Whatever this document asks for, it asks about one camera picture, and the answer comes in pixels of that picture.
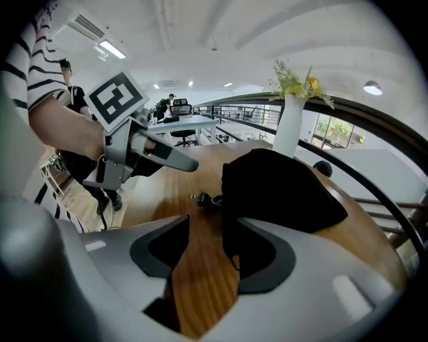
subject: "white vase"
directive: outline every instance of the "white vase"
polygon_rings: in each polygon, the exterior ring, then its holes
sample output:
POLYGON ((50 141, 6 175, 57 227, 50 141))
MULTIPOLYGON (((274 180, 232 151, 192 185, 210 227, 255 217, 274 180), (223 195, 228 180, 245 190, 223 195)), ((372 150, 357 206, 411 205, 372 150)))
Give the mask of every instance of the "white vase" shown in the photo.
POLYGON ((272 150, 293 158, 299 142, 302 112, 306 99, 298 98, 295 95, 285 95, 284 97, 286 105, 276 131, 272 150))

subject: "yellow flower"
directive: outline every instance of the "yellow flower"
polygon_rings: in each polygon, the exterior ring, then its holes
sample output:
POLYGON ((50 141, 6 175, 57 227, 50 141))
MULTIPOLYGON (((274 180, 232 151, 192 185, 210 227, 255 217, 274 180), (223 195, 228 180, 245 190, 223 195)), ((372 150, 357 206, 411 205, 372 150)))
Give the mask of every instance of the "yellow flower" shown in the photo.
POLYGON ((322 93, 320 81, 318 81, 315 77, 310 77, 309 78, 309 84, 310 84, 310 86, 312 87, 312 89, 314 90, 314 92, 316 94, 321 94, 322 93))

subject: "green leaves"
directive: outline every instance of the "green leaves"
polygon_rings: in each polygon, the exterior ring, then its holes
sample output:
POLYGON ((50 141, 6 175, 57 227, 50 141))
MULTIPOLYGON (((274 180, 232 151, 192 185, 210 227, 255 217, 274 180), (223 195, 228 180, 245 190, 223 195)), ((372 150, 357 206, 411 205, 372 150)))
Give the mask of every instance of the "green leaves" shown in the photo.
POLYGON ((299 80, 299 77, 292 72, 291 69, 288 69, 286 64, 282 61, 275 59, 274 70, 278 81, 269 79, 269 85, 275 89, 272 91, 274 96, 270 98, 269 101, 283 100, 284 95, 286 94, 292 94, 298 98, 306 99, 316 96, 334 109, 334 101, 331 100, 329 95, 322 92, 322 88, 320 87, 318 80, 311 76, 312 66, 310 66, 308 70, 304 83, 302 83, 299 80), (311 82, 314 84, 317 92, 312 89, 311 82))

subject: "air conditioner vent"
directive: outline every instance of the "air conditioner vent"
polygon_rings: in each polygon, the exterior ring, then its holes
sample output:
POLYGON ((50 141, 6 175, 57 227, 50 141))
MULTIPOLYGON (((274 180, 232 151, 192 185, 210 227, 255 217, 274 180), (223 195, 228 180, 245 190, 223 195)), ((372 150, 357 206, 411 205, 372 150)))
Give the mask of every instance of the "air conditioner vent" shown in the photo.
POLYGON ((173 79, 168 79, 166 81, 162 81, 162 87, 164 89, 173 89, 177 85, 176 81, 173 79))
POLYGON ((98 29, 93 23, 87 20, 83 15, 79 15, 74 22, 83 26, 85 29, 87 29, 89 32, 96 35, 98 38, 102 38, 104 36, 104 32, 98 29))

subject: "office chair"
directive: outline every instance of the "office chair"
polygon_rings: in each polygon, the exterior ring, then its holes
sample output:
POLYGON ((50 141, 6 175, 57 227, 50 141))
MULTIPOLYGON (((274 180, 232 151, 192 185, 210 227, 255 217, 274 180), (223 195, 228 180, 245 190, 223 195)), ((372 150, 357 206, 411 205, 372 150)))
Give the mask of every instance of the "office chair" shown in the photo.
MULTIPOLYGON (((192 112, 192 105, 187 103, 187 99, 175 99, 174 105, 171 107, 171 114, 173 116, 178 117, 187 117, 191 116, 192 112)), ((199 145, 199 142, 197 140, 186 140, 187 137, 192 136, 195 134, 195 130, 183 130, 183 131, 176 131, 171 132, 171 136, 175 138, 183 138, 182 142, 179 142, 175 146, 183 146, 183 147, 189 147, 191 144, 199 145)))

